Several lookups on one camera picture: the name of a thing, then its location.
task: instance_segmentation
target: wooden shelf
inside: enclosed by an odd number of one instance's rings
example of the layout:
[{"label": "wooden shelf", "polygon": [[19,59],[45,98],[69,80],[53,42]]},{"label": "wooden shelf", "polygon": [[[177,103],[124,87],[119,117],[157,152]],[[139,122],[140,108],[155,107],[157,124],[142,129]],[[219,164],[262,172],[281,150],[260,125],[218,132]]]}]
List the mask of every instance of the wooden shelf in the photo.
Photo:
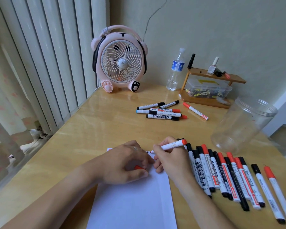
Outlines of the wooden shelf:
[{"label": "wooden shelf", "polygon": [[230,108],[230,105],[221,104],[216,99],[202,98],[202,97],[190,97],[185,90],[179,89],[179,94],[181,95],[181,100],[184,102],[190,102],[194,104],[203,104],[207,106],[213,106],[213,107],[225,108],[225,109]]},{"label": "wooden shelf", "polygon": [[238,75],[233,75],[233,74],[230,74],[230,73],[229,73],[229,75],[231,76],[231,78],[230,78],[230,79],[227,79],[224,75],[222,75],[221,77],[217,77],[216,75],[208,75],[208,74],[207,74],[207,71],[208,71],[208,70],[199,69],[199,68],[195,68],[195,67],[192,67],[191,69],[188,69],[188,72],[189,72],[191,75],[198,75],[198,76],[202,76],[202,77],[208,77],[208,78],[212,78],[212,79],[219,79],[219,80],[225,80],[225,81],[236,82],[236,83],[242,83],[242,84],[245,84],[245,83],[246,83],[246,80],[242,79],[242,78],[239,77]]}]

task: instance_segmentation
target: hand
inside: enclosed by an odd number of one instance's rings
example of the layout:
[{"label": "hand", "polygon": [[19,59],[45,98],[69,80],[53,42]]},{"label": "hand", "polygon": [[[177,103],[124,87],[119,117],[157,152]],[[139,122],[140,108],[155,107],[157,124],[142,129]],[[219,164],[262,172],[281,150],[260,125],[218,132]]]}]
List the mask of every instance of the hand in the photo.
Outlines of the hand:
[{"label": "hand", "polygon": [[129,141],[83,164],[90,179],[107,184],[124,184],[148,176],[145,169],[126,171],[125,166],[132,160],[139,160],[143,168],[155,162],[140,145]]},{"label": "hand", "polygon": [[160,145],[154,145],[155,156],[154,167],[157,173],[165,170],[175,183],[177,181],[183,180],[186,177],[192,177],[192,169],[190,165],[190,159],[188,157],[187,150],[181,146],[168,152],[164,152],[161,146],[177,141],[172,136],[169,136],[160,143]]}]

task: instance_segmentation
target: fan grille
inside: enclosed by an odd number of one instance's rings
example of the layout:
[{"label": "fan grille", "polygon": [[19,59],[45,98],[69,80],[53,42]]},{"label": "fan grille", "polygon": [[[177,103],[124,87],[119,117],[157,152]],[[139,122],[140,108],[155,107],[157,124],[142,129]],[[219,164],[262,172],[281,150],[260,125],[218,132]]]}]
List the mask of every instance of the fan grille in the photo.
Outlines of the fan grille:
[{"label": "fan grille", "polygon": [[[127,61],[124,69],[118,66],[118,60],[121,58]],[[116,40],[108,44],[102,53],[101,60],[105,75],[117,83],[127,83],[133,80],[142,66],[140,51],[126,40]]]}]

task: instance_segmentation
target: sheet of paper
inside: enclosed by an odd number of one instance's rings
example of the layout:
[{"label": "sheet of paper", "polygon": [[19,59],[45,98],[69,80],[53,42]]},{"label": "sheet of paper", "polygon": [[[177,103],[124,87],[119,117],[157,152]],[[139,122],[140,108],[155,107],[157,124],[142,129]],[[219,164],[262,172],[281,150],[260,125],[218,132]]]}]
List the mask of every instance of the sheet of paper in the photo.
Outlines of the sheet of paper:
[{"label": "sheet of paper", "polygon": [[87,229],[177,229],[168,175],[148,171],[125,185],[99,184]]}]

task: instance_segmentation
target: floral curtain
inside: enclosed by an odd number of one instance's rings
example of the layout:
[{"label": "floral curtain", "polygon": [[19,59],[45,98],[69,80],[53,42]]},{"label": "floral curtain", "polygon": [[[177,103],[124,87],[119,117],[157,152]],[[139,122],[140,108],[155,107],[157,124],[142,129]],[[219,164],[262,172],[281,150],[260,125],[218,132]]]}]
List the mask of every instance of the floral curtain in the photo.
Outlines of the floral curtain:
[{"label": "floral curtain", "polygon": [[8,174],[9,156],[24,158],[21,145],[33,142],[30,129],[38,122],[0,47],[0,181]]}]

